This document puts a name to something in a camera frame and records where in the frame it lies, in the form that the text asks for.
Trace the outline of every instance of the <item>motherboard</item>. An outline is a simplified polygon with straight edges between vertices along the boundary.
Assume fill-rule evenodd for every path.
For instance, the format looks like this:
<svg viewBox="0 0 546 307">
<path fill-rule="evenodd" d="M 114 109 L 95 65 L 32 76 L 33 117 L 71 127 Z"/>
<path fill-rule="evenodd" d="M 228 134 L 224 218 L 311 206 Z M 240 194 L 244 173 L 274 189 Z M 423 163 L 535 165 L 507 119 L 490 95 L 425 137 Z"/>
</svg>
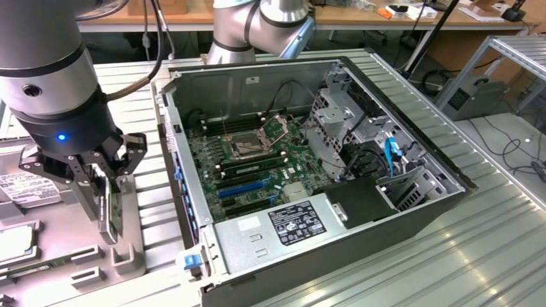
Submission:
<svg viewBox="0 0 546 307">
<path fill-rule="evenodd" d="M 236 123 L 222 125 L 218 133 L 187 131 L 216 223 L 300 200 L 331 182 L 298 119 L 272 114 L 255 129 L 232 127 Z"/>
</svg>

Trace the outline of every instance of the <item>metal table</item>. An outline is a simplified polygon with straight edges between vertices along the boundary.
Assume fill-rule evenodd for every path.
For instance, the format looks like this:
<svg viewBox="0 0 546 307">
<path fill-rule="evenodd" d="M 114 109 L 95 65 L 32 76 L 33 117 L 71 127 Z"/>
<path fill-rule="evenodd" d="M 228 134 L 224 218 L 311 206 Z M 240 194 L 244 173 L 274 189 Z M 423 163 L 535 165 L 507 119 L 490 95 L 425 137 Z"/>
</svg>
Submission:
<svg viewBox="0 0 546 307">
<path fill-rule="evenodd" d="M 487 160 L 426 97 L 377 54 L 360 49 L 304 52 L 300 58 L 347 56 L 446 155 L 479 185 L 478 192 L 399 245 L 339 269 L 258 306 L 542 306 L 546 300 L 546 215 L 542 201 Z M 259 56 L 259 61 L 275 59 Z M 202 65 L 199 59 L 168 66 Z M 106 92 L 120 89 L 151 69 L 150 63 L 96 65 Z M 182 249 L 167 172 L 158 143 L 154 99 L 142 90 L 111 105 L 127 132 L 144 131 L 150 153 L 136 172 L 140 224 L 148 273 L 59 306 L 163 306 L 187 302 L 174 265 Z"/>
<path fill-rule="evenodd" d="M 474 53 L 471 56 L 469 63 L 458 74 L 458 77 L 450 83 L 449 87 L 441 92 L 437 99 L 437 106 L 439 109 L 443 109 L 447 105 L 461 86 L 461 83 L 469 77 L 474 67 L 478 66 L 479 61 L 490 48 L 495 49 L 503 55 L 503 57 L 497 60 L 497 62 L 487 69 L 486 75 L 493 73 L 494 69 L 498 67 L 502 61 L 505 61 L 505 59 L 510 59 L 542 80 L 538 88 L 521 102 L 522 109 L 546 88 L 546 36 L 489 36 L 479 46 L 477 53 Z"/>
</svg>

